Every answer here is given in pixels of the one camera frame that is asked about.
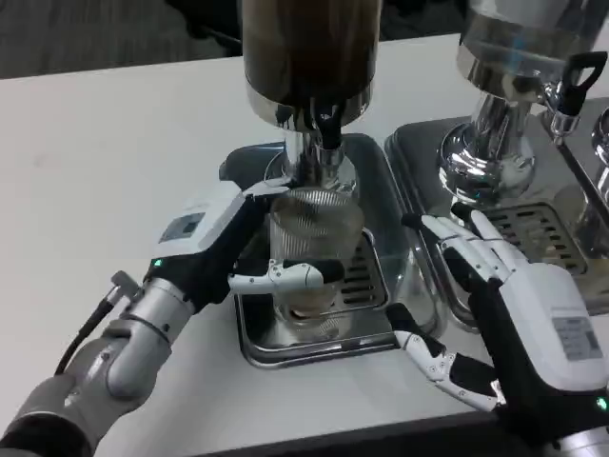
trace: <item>white countertop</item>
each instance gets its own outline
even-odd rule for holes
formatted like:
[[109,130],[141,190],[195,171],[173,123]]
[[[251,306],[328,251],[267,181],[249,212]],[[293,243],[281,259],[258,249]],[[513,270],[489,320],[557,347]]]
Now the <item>white countertop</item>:
[[[609,33],[599,42],[609,48]],[[456,69],[457,45],[457,35],[382,44],[372,107],[348,130],[382,144],[403,124],[471,113],[478,92]],[[609,71],[592,94],[609,95]],[[217,180],[226,155],[283,134],[249,109],[242,59],[6,80],[0,101],[5,427],[110,275],[141,277],[173,212]],[[595,326],[609,348],[609,318]],[[486,358],[476,335],[450,328],[442,340]],[[188,324],[152,397],[97,455],[200,455],[469,410],[398,351],[255,368],[229,302]]]

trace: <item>metal tray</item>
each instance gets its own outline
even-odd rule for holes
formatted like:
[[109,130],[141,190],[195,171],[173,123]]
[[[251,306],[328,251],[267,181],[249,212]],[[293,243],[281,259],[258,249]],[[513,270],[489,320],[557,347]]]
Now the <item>metal tray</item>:
[[[591,132],[595,120],[607,105],[607,99],[588,102],[582,112],[580,126],[566,140],[593,181],[604,167],[592,151]],[[450,215],[454,197],[442,187],[438,177],[437,151],[445,134],[467,121],[468,118],[463,117],[410,124],[399,128],[387,139],[387,158],[408,210]],[[605,313],[609,311],[609,285],[606,282],[609,261],[590,248],[589,230],[582,226],[586,213],[592,211],[594,214],[594,209],[586,206],[578,179],[552,144],[540,118],[530,117],[525,137],[536,155],[535,178],[522,196],[500,201],[487,214],[498,229],[510,235],[508,238],[523,248],[533,261],[556,263],[570,269],[589,311],[592,314]],[[526,219],[529,227],[521,227],[516,233],[510,230],[513,224],[508,222],[510,227],[502,224],[503,217]],[[548,231],[541,233],[541,227]],[[441,298],[459,323],[466,329],[475,329],[467,306],[467,293],[452,278],[435,244],[421,234],[418,236],[421,254],[432,269]]]
[[[425,265],[423,270],[419,269],[416,252],[411,249],[416,237],[401,226],[405,206],[383,150],[365,135],[346,135],[344,140],[346,154],[359,174],[359,204],[366,226],[363,261],[370,268],[369,259],[376,258],[377,266],[368,270],[371,283],[377,291],[379,285],[384,284],[386,292],[370,294],[370,290],[362,287],[345,288],[346,293],[330,310],[330,315],[317,323],[301,323],[304,336],[295,339],[278,335],[277,316],[269,297],[235,297],[242,351],[257,367],[283,368],[394,348],[395,338],[383,312],[388,303],[407,305],[426,331],[443,329],[444,306],[434,294],[434,283]],[[268,164],[283,150],[283,143],[237,149],[222,165],[220,177],[235,181],[245,189],[263,179]],[[265,254],[264,249],[259,249],[248,255],[264,258]],[[380,273],[376,280],[375,271]],[[362,292],[374,298],[352,302],[361,297]]]

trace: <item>dark coffee container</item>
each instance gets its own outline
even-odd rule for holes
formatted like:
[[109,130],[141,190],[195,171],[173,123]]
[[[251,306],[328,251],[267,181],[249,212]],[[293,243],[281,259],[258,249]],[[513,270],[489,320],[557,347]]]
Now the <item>dark coffee container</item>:
[[359,117],[374,77],[381,7],[382,0],[243,0],[247,81],[267,108],[278,107],[265,116],[252,102],[254,110],[279,125],[282,110],[310,124],[314,106],[342,109],[342,124]]

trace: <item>grey carpet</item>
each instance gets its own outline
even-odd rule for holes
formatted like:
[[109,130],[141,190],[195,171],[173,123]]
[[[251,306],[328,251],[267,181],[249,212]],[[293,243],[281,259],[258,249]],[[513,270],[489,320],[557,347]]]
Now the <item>grey carpet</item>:
[[[382,37],[450,33],[461,24],[451,1],[429,2],[407,18],[388,7]],[[213,39],[188,36],[164,0],[0,0],[0,79],[225,55]]]

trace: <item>black cable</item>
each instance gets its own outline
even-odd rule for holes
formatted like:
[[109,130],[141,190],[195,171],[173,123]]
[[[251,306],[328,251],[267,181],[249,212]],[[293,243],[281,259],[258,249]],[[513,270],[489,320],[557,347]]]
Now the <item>black cable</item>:
[[89,335],[99,326],[106,316],[114,309],[114,305],[104,298],[95,309],[94,312],[89,316],[85,324],[78,330],[78,334],[69,344],[68,348],[64,352],[64,355],[59,361],[59,365],[55,369],[55,376],[63,374],[68,366],[76,349],[85,341]]

